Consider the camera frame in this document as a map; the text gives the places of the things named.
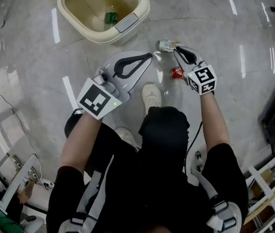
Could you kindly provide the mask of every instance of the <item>strap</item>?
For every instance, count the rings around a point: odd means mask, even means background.
[[[238,230],[237,223],[239,222],[240,224],[242,221],[241,211],[238,206],[235,205],[236,208],[235,206],[229,206],[230,204],[218,195],[211,183],[196,169],[192,168],[191,173],[199,180],[212,204],[213,216],[206,224],[217,232],[224,232],[235,226],[237,226],[236,230]]]
[[[195,168],[191,168],[191,173],[199,180],[200,184],[207,192],[207,196],[209,197],[209,199],[218,196],[215,188],[207,179],[205,179],[205,177],[200,172],[198,172]]]
[[[96,194],[98,191],[97,186],[100,180],[100,176],[101,176],[101,173],[94,171],[92,178],[90,180],[90,183],[87,186],[86,190],[84,191],[83,196],[79,202],[77,212],[86,213],[85,207],[89,203],[89,199],[92,196],[94,196],[94,194]]]
[[[109,170],[109,167],[111,165],[111,163],[113,162],[113,156],[112,159],[110,160],[105,175],[104,175],[104,179],[102,181],[102,184],[100,185],[99,191],[98,191],[98,195],[89,211],[88,217],[86,218],[86,220],[83,223],[82,226],[82,232],[83,233],[90,233],[92,232],[94,226],[97,223],[98,217],[100,212],[103,209],[104,203],[105,203],[105,199],[106,199],[106,192],[105,192],[105,187],[106,187],[106,176]]]
[[[196,65],[196,55],[193,52],[186,50],[186,48],[188,48],[188,47],[177,46],[175,51],[179,54],[179,56],[182,58],[182,60],[186,64],[188,64],[188,65],[195,64]]]
[[[113,78],[115,76],[119,77],[120,79],[127,79],[127,78],[131,77],[132,74],[138,68],[140,68],[143,63],[145,63],[150,58],[152,58],[152,54],[149,52],[149,53],[146,53],[146,54],[143,54],[143,55],[127,57],[127,58],[123,58],[123,59],[118,60],[116,62],[116,64],[114,65],[114,68],[113,68],[113,70],[114,70]],[[132,63],[137,62],[137,61],[140,61],[140,62],[127,75],[122,74],[124,68],[127,65],[132,64]]]

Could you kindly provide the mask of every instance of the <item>trash bin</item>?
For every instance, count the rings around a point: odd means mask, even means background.
[[[134,36],[150,12],[149,0],[57,0],[63,16],[87,39],[97,44],[122,45]],[[118,23],[105,29],[108,7]]]

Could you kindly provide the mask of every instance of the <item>green object in bin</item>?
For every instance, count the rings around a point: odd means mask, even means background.
[[[12,221],[0,211],[0,230],[3,233],[24,233],[21,225]]]
[[[117,12],[108,12],[105,14],[105,23],[106,24],[117,24],[118,23],[118,13]]]

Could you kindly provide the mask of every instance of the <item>backpack strap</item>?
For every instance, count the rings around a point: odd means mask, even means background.
[[[206,224],[215,232],[240,232],[242,216],[239,207],[219,196],[211,183],[196,169],[192,168],[191,173],[199,180],[210,199],[212,216]]]
[[[105,187],[106,187],[106,176],[109,170],[109,167],[111,165],[111,163],[113,162],[113,156],[112,159],[110,160],[105,175],[104,175],[104,179],[102,181],[102,184],[100,185],[98,194],[96,199],[94,200],[94,203],[89,211],[89,214],[87,215],[86,220],[83,223],[82,226],[82,230],[80,232],[82,233],[90,233],[92,232],[94,226],[97,223],[98,217],[100,215],[100,212],[103,209],[104,203],[105,203],[105,199],[106,199],[106,192],[105,192]]]
[[[86,220],[87,212],[85,210],[85,207],[89,203],[90,198],[98,192],[97,186],[98,186],[100,177],[101,177],[101,173],[94,171],[92,178],[91,178],[87,188],[85,189],[85,191],[82,195],[82,198],[78,204],[77,211],[70,220],[70,222],[72,224],[82,226],[84,221]]]

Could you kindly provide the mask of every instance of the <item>wire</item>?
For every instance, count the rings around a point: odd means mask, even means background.
[[[254,183],[255,179],[253,179],[253,181],[249,184],[249,186],[247,187],[247,189],[250,188],[250,186]]]
[[[26,178],[26,177],[24,177],[24,178],[27,179],[27,181],[24,181],[24,180],[23,180],[23,182],[24,182],[24,187],[26,187],[30,180],[29,180],[28,178]]]
[[[30,141],[30,138],[28,137],[28,135],[27,135],[26,132],[25,132],[23,123],[22,123],[21,119],[19,118],[19,116],[18,116],[17,113],[16,113],[16,109],[13,107],[13,105],[12,105],[11,103],[9,103],[9,102],[3,97],[2,94],[0,94],[0,97],[1,97],[7,104],[9,104],[9,105],[11,106],[12,110],[13,110],[14,113],[15,113],[15,116],[16,116],[17,119],[19,120],[20,125],[21,125],[21,128],[22,128],[22,130],[23,130],[23,132],[24,132],[24,134],[25,134],[25,136],[26,136],[26,138],[27,138],[27,140],[28,140],[28,142],[29,142],[29,144],[30,144],[30,146],[31,146],[31,148],[32,148],[32,150],[33,150],[33,152],[35,153],[35,155],[36,155],[36,157],[37,157],[38,163],[39,163],[39,165],[40,165],[40,174],[41,174],[40,179],[42,179],[42,166],[41,166],[40,160],[39,160],[39,158],[38,158],[38,154],[37,154],[36,150],[34,149],[34,147],[32,146],[32,143],[31,143],[31,141]]]
[[[199,129],[198,129],[197,132],[196,132],[196,135],[195,135],[195,137],[194,137],[194,140],[192,141],[191,145],[189,146],[189,148],[188,148],[188,150],[187,150],[187,152],[186,152],[186,157],[185,157],[185,160],[184,160],[184,168],[185,168],[185,175],[186,175],[186,176],[187,176],[186,162],[187,162],[188,153],[189,153],[189,151],[190,151],[192,145],[194,144],[194,142],[195,142],[197,136],[199,135],[201,128],[202,128],[202,121],[201,121],[201,123],[200,123]]]
[[[201,65],[202,65],[203,63],[205,63],[205,64],[207,65],[206,61],[205,61],[205,60],[202,60],[202,61],[199,62],[199,64],[197,64],[196,66],[194,66],[189,72],[192,72],[196,67],[197,67],[197,68],[202,68]]]
[[[3,219],[3,218],[9,219],[9,218],[8,218],[8,217],[6,217],[6,216],[1,216],[1,217],[0,217],[0,219]],[[11,222],[11,223],[7,223],[7,224],[5,224],[5,225],[8,225],[8,224],[14,224],[14,225],[17,225],[18,227],[20,227],[20,228],[21,228],[21,230],[22,230],[23,232],[27,233],[27,231],[24,229],[24,227],[23,227],[22,225],[18,224],[18,223]]]

